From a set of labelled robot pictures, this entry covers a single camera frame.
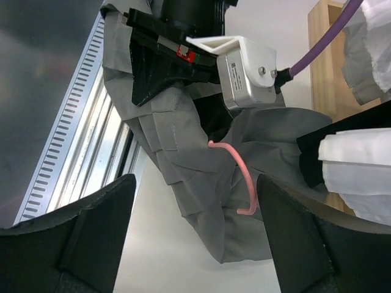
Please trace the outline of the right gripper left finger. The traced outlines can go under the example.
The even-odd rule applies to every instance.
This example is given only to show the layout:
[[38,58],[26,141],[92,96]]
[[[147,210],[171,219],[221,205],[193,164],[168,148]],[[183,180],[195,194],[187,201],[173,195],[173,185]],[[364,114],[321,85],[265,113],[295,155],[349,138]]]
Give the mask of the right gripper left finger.
[[1,230],[1,292],[113,292],[136,191],[133,174]]

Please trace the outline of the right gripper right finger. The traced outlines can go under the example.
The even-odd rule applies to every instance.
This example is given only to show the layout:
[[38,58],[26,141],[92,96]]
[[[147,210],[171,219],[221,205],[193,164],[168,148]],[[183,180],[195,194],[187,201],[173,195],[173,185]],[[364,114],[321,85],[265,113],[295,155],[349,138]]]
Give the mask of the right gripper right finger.
[[261,215],[282,292],[390,292],[390,227],[306,197],[266,175]]

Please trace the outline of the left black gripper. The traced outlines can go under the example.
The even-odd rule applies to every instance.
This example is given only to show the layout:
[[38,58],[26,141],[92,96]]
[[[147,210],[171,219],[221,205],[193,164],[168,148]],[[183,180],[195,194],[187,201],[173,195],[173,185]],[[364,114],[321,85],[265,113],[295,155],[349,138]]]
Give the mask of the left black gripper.
[[237,1],[163,1],[159,13],[130,8],[125,24],[132,29],[132,103],[141,107],[175,82],[219,83],[216,57],[196,48],[187,37],[225,34],[225,13]]

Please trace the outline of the pink wire hanger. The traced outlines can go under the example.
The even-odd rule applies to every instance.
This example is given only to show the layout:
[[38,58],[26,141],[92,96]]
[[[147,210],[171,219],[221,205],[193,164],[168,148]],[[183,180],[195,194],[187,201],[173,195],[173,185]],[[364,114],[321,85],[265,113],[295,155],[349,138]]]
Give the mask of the pink wire hanger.
[[237,214],[239,215],[254,215],[255,211],[257,210],[258,207],[258,198],[257,198],[257,193],[255,191],[255,187],[252,181],[252,177],[249,173],[249,170],[247,168],[247,165],[243,161],[242,157],[240,154],[235,150],[233,146],[231,146],[229,143],[225,142],[214,142],[210,140],[208,142],[208,147],[209,148],[220,148],[228,151],[232,158],[236,161],[238,164],[238,167],[241,170],[241,173],[243,175],[243,178],[246,182],[247,190],[249,192],[249,199],[250,199],[250,206],[248,209],[237,209]]

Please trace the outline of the grey pleated skirt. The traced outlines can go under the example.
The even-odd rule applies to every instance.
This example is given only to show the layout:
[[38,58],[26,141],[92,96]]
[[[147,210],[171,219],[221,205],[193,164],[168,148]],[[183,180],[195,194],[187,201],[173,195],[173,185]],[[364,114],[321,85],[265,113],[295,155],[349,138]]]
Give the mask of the grey pleated skirt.
[[220,262],[261,261],[271,251],[260,211],[240,215],[250,198],[240,168],[228,151],[209,141],[232,145],[251,178],[265,174],[310,198],[323,201],[323,187],[311,189],[299,169],[297,138],[331,123],[321,113],[274,104],[243,110],[231,117],[212,84],[178,82],[143,106],[135,106],[129,42],[132,29],[122,22],[129,9],[158,14],[161,1],[105,1],[103,77],[120,118],[161,172],[181,215]]

